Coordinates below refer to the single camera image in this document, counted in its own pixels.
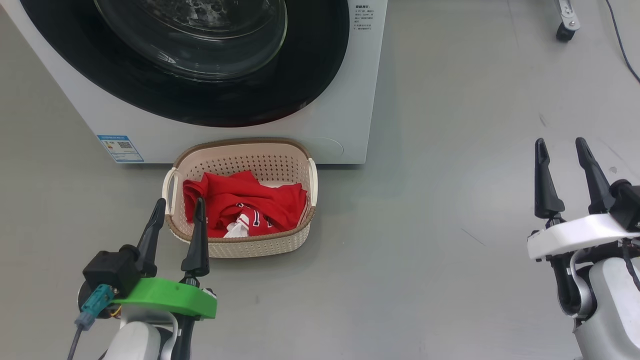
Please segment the white basket handle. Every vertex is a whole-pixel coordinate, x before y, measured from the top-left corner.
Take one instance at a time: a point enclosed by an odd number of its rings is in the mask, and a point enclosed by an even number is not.
[[[318,201],[318,170],[316,162],[309,158],[309,190],[311,191],[311,206],[315,206]]]
[[[178,169],[175,167],[169,170],[164,177],[164,183],[162,184],[162,197],[166,200],[165,215],[173,216],[173,210],[175,209],[175,198],[178,196],[178,186],[173,185],[173,196],[171,197],[171,206],[169,206],[169,184],[171,180],[179,175]]]

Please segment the washing machine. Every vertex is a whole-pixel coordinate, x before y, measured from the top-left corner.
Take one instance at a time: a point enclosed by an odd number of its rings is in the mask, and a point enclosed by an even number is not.
[[[387,0],[0,3],[118,163],[249,137],[366,159]]]

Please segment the yellow wire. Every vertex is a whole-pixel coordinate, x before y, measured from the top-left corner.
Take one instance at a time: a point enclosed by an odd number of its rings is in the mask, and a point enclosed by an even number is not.
[[[114,318],[115,316],[117,316],[120,310],[122,310],[122,305],[120,305],[120,307],[118,307],[116,311],[114,311],[113,313],[110,313],[111,317]]]

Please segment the beige plastic basket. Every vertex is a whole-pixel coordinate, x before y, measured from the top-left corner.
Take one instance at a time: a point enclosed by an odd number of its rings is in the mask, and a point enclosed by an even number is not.
[[[301,183],[307,191],[307,205],[298,226],[285,233],[245,238],[209,238],[212,258],[252,258],[296,250],[309,234],[316,212],[317,170],[308,151],[297,142],[286,139],[237,139],[204,143],[185,151],[167,173],[163,184],[166,199],[165,220],[171,232],[189,242],[193,224],[184,214],[182,182],[201,180],[205,172],[229,176],[250,170],[261,184],[282,186]]]

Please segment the red clothing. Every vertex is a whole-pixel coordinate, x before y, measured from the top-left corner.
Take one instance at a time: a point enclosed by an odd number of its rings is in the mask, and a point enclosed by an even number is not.
[[[261,185],[250,171],[228,177],[206,172],[201,181],[185,180],[182,190],[189,223],[193,222],[197,199],[205,199],[210,238],[224,237],[227,226],[241,214],[250,219],[250,236],[289,231],[298,225],[307,203],[301,184],[270,188]]]

